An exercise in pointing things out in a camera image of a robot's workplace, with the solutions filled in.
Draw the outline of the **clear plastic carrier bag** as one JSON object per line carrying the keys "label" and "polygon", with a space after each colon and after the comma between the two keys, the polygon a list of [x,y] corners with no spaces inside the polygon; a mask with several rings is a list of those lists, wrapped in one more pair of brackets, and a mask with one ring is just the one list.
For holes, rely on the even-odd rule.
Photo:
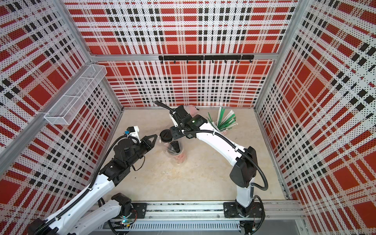
{"label": "clear plastic carrier bag", "polygon": [[162,130],[158,137],[158,143],[163,152],[176,164],[185,162],[187,155],[182,142],[175,140],[169,129]]}

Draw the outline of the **red milk tea cup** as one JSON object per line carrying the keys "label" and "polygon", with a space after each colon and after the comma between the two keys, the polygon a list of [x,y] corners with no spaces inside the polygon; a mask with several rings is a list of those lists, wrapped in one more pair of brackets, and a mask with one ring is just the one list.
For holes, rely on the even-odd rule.
{"label": "red milk tea cup", "polygon": [[171,142],[173,140],[172,134],[169,129],[162,130],[159,135],[160,144],[163,147],[171,148]]}
{"label": "red milk tea cup", "polygon": [[169,155],[171,155],[178,164],[183,163],[186,160],[186,153],[182,144],[179,141],[172,141],[171,148],[168,149]]}

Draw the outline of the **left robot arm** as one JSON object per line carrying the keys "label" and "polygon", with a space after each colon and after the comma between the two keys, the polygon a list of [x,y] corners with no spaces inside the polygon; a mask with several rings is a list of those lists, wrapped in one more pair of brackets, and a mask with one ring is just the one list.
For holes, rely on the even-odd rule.
{"label": "left robot arm", "polygon": [[134,169],[134,164],[151,151],[156,134],[142,139],[125,134],[110,149],[114,157],[97,173],[92,182],[73,200],[44,220],[36,219],[29,226],[29,235],[87,235],[99,225],[119,216],[138,216],[129,197],[118,193],[101,207],[87,211],[114,189]]}

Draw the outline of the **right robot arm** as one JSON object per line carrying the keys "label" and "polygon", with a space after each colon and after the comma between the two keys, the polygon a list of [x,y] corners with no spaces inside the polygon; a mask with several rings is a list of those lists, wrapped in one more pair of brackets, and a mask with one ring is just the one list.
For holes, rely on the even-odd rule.
{"label": "right robot arm", "polygon": [[236,210],[240,216],[248,217],[254,204],[257,174],[255,150],[232,142],[218,132],[210,121],[199,114],[192,116],[182,105],[174,109],[169,108],[169,115],[174,123],[170,128],[174,139],[197,138],[215,149],[230,163],[233,167],[230,178],[237,186]]}

